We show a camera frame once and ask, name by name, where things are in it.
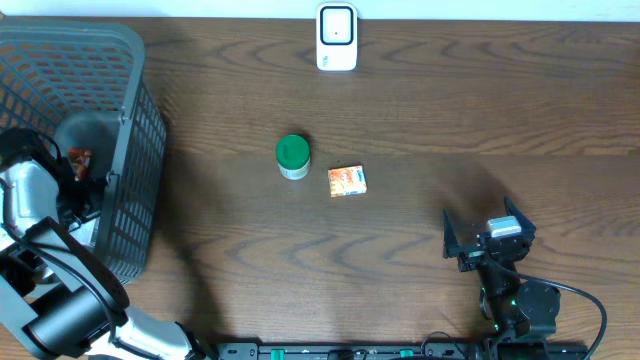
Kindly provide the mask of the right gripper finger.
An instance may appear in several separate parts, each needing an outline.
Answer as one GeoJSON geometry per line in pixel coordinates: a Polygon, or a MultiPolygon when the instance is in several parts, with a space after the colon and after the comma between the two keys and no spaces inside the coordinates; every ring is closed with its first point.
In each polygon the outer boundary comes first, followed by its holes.
{"type": "Polygon", "coordinates": [[[521,227],[521,232],[527,236],[534,236],[537,230],[536,226],[516,207],[510,197],[504,197],[504,206],[506,214],[513,216],[521,227]]]}
{"type": "Polygon", "coordinates": [[[459,242],[457,240],[451,218],[446,210],[443,211],[443,219],[444,219],[443,257],[445,259],[454,258],[454,257],[457,257],[459,253],[459,242]]]}

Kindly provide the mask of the red Top chocolate bar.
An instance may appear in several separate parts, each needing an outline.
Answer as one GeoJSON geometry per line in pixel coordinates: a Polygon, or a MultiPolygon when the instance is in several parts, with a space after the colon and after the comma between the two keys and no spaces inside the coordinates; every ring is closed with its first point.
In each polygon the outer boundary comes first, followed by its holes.
{"type": "Polygon", "coordinates": [[[69,149],[68,160],[76,181],[82,181],[87,177],[92,158],[93,152],[91,150],[76,147],[69,149]]]}

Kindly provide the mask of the orange snack packet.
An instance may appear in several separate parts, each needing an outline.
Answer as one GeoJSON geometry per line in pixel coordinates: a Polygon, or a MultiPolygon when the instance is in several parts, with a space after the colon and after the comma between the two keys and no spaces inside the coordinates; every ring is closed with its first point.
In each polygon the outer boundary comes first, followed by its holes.
{"type": "Polygon", "coordinates": [[[368,190],[362,165],[329,169],[328,179],[332,198],[365,194],[368,190]]]}

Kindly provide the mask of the green lid jar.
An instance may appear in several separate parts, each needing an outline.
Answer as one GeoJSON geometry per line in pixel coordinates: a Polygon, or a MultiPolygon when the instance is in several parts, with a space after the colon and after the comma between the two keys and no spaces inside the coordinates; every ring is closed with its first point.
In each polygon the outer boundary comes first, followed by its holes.
{"type": "Polygon", "coordinates": [[[286,135],[276,146],[276,160],[280,173],[289,180],[300,180],[310,170],[311,147],[300,135],[286,135]]]}

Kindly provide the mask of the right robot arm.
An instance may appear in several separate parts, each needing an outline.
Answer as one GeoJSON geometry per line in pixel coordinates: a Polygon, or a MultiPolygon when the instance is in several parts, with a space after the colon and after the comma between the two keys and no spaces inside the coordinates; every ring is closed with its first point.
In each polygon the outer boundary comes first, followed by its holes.
{"type": "Polygon", "coordinates": [[[486,231],[467,245],[459,243],[452,218],[444,216],[445,258],[455,258],[461,272],[476,271],[481,281],[482,316],[496,333],[469,347],[470,359],[548,359],[547,338],[556,332],[559,290],[524,279],[515,263],[529,253],[535,225],[511,199],[506,215],[487,221],[486,231]]]}

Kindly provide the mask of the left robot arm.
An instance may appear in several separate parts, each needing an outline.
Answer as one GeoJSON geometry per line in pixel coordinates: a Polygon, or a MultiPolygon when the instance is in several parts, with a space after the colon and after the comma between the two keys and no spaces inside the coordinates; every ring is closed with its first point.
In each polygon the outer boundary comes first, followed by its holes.
{"type": "Polygon", "coordinates": [[[105,181],[77,176],[48,135],[1,135],[1,322],[39,359],[214,359],[177,322],[131,306],[120,281],[68,231],[99,215],[105,181]]]}

